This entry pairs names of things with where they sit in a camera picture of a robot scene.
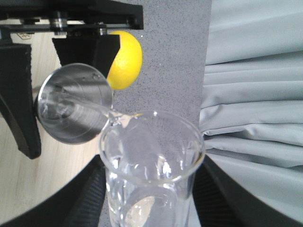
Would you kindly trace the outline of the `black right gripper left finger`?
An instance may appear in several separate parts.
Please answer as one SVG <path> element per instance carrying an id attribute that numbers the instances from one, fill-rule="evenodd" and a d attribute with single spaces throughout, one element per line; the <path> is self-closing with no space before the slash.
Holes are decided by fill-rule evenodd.
<path id="1" fill-rule="evenodd" d="M 97 227 L 105 192 L 105 166 L 96 155 L 53 196 L 1 226 Z"/>

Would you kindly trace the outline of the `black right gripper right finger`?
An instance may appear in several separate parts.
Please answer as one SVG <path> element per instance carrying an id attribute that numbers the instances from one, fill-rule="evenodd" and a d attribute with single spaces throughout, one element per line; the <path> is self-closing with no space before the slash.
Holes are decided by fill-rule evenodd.
<path id="1" fill-rule="evenodd" d="M 228 176 L 211 158 L 198 168 L 193 199 L 203 227 L 301 227 Z"/>

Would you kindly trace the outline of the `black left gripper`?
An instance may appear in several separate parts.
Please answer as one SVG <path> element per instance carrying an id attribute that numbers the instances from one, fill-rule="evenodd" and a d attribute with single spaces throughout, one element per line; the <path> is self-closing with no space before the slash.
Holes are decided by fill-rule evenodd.
<path id="1" fill-rule="evenodd" d="M 107 77 L 118 51 L 120 36 L 109 29 L 143 29 L 143 7 L 114 0 L 2 0 L 0 42 L 11 34 L 67 35 L 53 38 L 62 66 L 90 65 Z"/>

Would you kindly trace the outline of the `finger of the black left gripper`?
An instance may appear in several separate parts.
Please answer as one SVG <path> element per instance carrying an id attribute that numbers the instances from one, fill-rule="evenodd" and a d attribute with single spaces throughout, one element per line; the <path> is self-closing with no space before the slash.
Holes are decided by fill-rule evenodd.
<path id="1" fill-rule="evenodd" d="M 29 44 L 0 47 L 0 112 L 18 150 L 29 159 L 39 157 L 41 140 L 34 114 Z"/>

